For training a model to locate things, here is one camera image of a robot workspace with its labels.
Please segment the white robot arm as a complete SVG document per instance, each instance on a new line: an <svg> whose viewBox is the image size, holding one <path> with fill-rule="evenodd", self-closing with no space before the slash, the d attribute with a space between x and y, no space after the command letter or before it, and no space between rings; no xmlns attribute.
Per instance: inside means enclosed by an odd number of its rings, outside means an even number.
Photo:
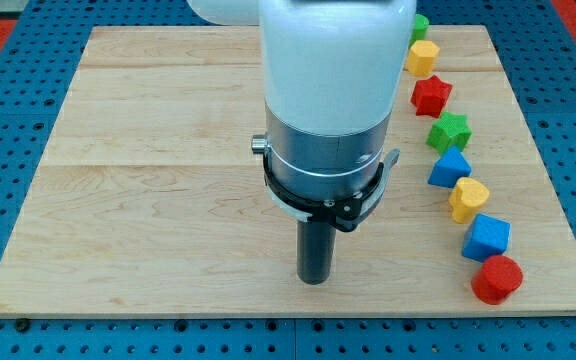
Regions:
<svg viewBox="0 0 576 360"><path fill-rule="evenodd" d="M338 200L375 176L415 0L189 0L220 25L261 32L268 162L291 193Z"/></svg>

